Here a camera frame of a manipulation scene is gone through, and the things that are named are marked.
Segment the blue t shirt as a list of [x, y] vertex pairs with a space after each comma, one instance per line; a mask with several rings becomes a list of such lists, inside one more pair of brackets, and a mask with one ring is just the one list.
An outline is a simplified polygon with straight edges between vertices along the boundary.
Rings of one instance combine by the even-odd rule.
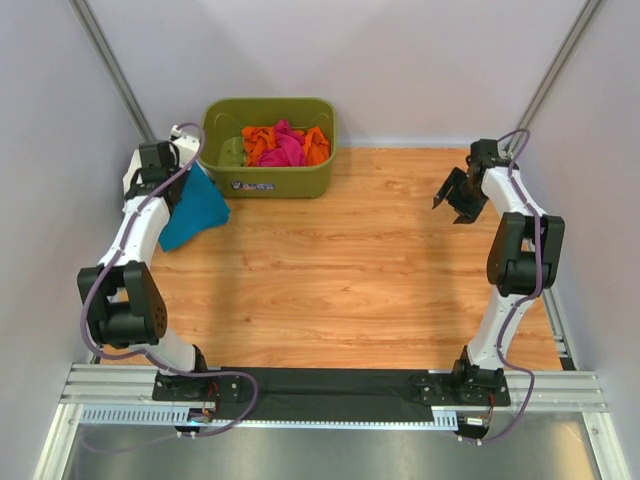
[[225, 225], [231, 210], [202, 168], [195, 164], [187, 174], [181, 199], [159, 236], [164, 252], [179, 249], [199, 233]]

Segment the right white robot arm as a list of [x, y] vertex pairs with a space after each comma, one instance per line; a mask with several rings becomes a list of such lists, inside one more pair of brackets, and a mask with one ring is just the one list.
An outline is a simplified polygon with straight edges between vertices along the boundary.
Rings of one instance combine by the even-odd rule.
[[519, 323], [541, 293], [553, 286], [565, 222], [534, 200], [521, 180], [516, 160], [500, 152], [497, 139], [470, 145], [467, 169], [452, 169], [433, 197], [449, 204], [456, 224], [472, 224], [491, 203], [500, 222], [487, 257], [491, 296], [479, 330], [454, 363], [452, 395], [470, 404], [500, 391], [506, 355]]

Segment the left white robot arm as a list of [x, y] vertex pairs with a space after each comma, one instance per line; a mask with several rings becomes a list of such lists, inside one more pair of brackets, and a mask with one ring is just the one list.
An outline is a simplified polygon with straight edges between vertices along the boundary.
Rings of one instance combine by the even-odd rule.
[[201, 350], [169, 328], [168, 310], [151, 271], [163, 229], [179, 205], [193, 159], [178, 138], [142, 143], [124, 178], [124, 217], [107, 253], [77, 276], [81, 335], [99, 358], [145, 356], [160, 369], [159, 382], [175, 379], [188, 401], [209, 392]]

